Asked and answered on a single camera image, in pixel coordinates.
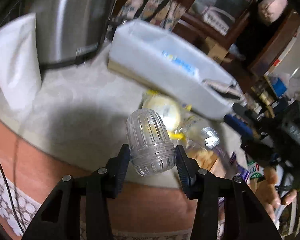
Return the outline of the person's right hand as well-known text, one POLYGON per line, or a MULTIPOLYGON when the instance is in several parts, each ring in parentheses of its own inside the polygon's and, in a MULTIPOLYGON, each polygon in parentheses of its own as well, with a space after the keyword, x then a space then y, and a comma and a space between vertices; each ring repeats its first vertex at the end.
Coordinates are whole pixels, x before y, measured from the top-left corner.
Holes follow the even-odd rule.
POLYGON ((258 183, 255 195, 263 205, 269 217, 275 222, 275 210, 279 208, 281 204, 291 204, 297 196, 297 191, 292 190, 288 192, 285 198, 281 200, 275 189, 275 184, 278 181, 276 170, 273 167, 265 167, 264 177, 265 180, 258 183))

